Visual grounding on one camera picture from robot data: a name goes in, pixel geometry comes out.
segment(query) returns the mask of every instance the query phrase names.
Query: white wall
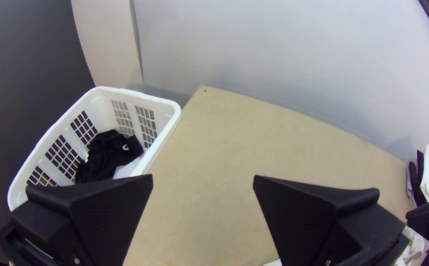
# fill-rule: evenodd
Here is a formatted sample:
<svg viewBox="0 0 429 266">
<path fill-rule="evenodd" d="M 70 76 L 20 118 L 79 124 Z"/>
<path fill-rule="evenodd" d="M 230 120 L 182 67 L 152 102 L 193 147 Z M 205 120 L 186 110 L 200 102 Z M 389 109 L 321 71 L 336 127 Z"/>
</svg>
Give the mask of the white wall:
<svg viewBox="0 0 429 266">
<path fill-rule="evenodd" d="M 71 0 L 76 28 L 96 86 L 143 84 L 130 0 Z"/>
<path fill-rule="evenodd" d="M 429 19 L 417 0 L 135 0 L 144 81 L 298 110 L 403 160 L 429 143 Z"/>
</svg>

